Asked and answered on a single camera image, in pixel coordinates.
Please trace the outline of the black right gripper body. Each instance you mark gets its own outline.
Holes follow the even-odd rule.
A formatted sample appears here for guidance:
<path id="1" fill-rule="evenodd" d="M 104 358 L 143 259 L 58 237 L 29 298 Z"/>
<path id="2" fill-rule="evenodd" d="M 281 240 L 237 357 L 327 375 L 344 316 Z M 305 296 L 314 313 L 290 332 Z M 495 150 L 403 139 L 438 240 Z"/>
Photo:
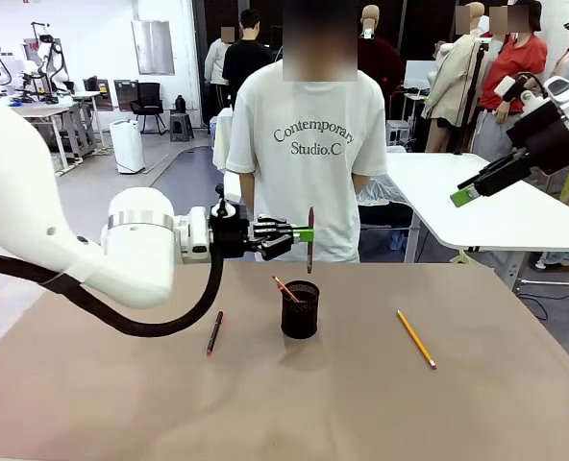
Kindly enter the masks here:
<path id="1" fill-rule="evenodd" d="M 557 110 L 534 110 L 522 116 L 508 131 L 515 154 L 509 168 L 528 176 L 533 168 L 547 175 L 569 166 L 569 129 Z"/>

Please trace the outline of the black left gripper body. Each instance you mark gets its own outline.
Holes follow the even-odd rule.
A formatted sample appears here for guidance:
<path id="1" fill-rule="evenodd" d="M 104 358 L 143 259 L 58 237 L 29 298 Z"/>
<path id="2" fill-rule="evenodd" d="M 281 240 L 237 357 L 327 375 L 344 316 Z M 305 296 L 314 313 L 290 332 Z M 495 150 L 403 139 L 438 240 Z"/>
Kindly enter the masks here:
<path id="1" fill-rule="evenodd" d="M 225 258 L 241 258 L 259 251 L 249 233 L 250 221 L 239 205 L 216 204 L 210 209 L 211 245 Z"/>

